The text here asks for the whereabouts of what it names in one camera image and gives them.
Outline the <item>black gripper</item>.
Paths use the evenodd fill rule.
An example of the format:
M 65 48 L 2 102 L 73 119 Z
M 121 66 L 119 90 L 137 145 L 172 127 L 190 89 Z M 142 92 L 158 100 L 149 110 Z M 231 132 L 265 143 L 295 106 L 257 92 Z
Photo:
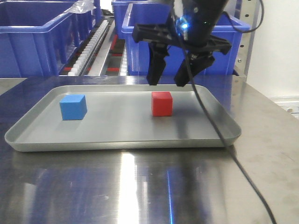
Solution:
M 210 67 L 215 58 L 213 52 L 227 54 L 229 41 L 213 36 L 212 31 L 224 12 L 226 0 L 182 0 L 171 3 L 164 23 L 135 24 L 132 37 L 135 42 L 149 45 L 149 85 L 157 85 L 166 67 L 168 47 L 175 46 L 189 51 L 188 62 L 184 59 L 174 77 L 177 86 L 184 87 L 189 81 L 187 65 L 195 77 Z

